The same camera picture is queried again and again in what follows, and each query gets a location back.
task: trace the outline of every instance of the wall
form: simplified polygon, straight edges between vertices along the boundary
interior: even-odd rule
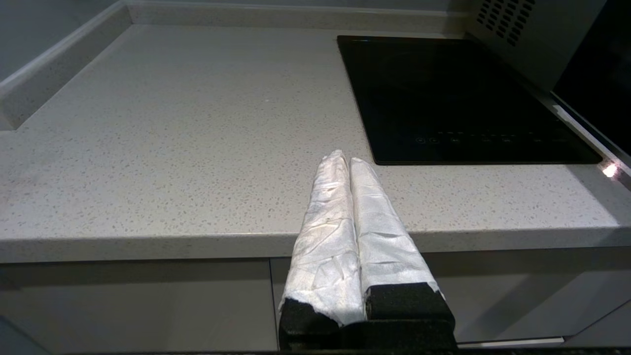
[[[115,0],[0,1],[0,81]]]
[[[195,3],[271,4],[293,6],[335,6],[429,11],[469,11],[471,0],[161,0]]]

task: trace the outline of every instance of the ventilation grille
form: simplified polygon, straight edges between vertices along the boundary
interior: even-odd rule
[[[484,0],[476,21],[514,47],[534,4],[535,0]]]

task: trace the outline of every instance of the gray cabinet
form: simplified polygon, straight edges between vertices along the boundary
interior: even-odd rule
[[[54,354],[276,349],[267,259],[0,270],[0,315]]]
[[[612,311],[581,333],[569,337],[563,346],[631,346],[631,301]]]
[[[456,340],[574,335],[631,297],[629,248],[426,253]],[[289,259],[272,259],[280,302]]]

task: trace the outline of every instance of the white quartz countertop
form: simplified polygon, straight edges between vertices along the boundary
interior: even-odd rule
[[[320,159],[372,161],[345,33],[133,25],[0,133],[0,262],[291,255]],[[594,165],[375,170],[424,252],[631,245]]]

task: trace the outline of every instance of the black glass cooktop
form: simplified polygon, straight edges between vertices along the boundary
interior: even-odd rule
[[[377,164],[601,161],[472,41],[339,36],[338,45]]]

